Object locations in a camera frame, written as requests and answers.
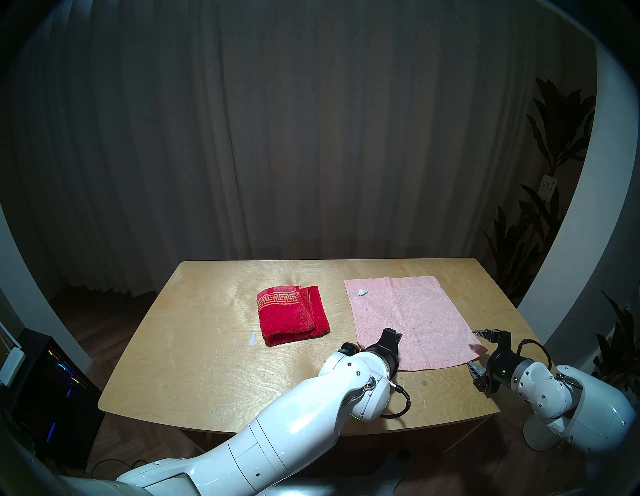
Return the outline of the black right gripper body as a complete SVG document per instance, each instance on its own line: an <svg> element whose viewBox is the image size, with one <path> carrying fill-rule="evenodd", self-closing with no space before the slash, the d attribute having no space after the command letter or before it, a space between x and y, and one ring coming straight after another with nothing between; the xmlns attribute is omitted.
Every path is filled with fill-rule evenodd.
<svg viewBox="0 0 640 496"><path fill-rule="evenodd" d="M511 348L511 333L500 330L500 340L487 361L487 393L495 393L501 385L511 388L514 373L524 361Z"/></svg>

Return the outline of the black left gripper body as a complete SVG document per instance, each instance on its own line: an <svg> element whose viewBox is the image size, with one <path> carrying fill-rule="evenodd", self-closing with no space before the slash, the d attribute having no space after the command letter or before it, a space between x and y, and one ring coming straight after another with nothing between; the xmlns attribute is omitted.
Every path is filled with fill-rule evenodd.
<svg viewBox="0 0 640 496"><path fill-rule="evenodd" d="M397 375L399 370L399 350L398 344L385 345L385 344L373 344L367 348L367 352L373 353L379 356L388 369L388 379L392 380Z"/></svg>

